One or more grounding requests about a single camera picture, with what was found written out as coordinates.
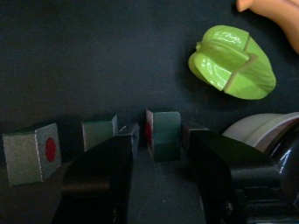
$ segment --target green block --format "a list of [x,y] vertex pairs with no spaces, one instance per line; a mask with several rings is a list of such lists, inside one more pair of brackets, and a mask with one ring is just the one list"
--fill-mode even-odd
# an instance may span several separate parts
[[181,116],[177,111],[154,109],[145,111],[148,151],[154,162],[180,159]]
[[81,122],[84,151],[105,142],[117,133],[116,115],[93,115]]

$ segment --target small cube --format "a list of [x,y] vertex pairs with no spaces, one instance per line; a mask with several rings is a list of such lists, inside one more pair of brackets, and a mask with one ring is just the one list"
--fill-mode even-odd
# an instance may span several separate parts
[[154,162],[180,159],[181,116],[177,111],[156,109],[145,111],[146,148]]
[[105,142],[117,133],[116,115],[93,115],[81,122],[84,151]]
[[56,124],[18,129],[2,139],[10,186],[42,182],[61,166]]

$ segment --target dark surface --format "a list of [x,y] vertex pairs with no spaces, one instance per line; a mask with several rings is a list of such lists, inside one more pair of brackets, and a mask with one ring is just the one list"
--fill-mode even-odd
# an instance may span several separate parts
[[154,163],[146,149],[137,152],[128,203],[129,224],[205,224],[200,194],[181,160]]
[[[244,29],[264,50],[277,80],[265,99],[233,98],[192,75],[186,61],[213,25]],[[0,132],[56,122],[64,161],[82,152],[80,121],[94,114],[116,113],[118,127],[138,122],[142,130],[145,109],[166,107],[223,131],[244,116],[297,111],[299,56],[276,24],[237,13],[235,1],[4,0],[0,28]],[[0,218],[41,219],[30,207],[46,201],[53,211],[61,174],[12,189],[2,144],[0,165]]]

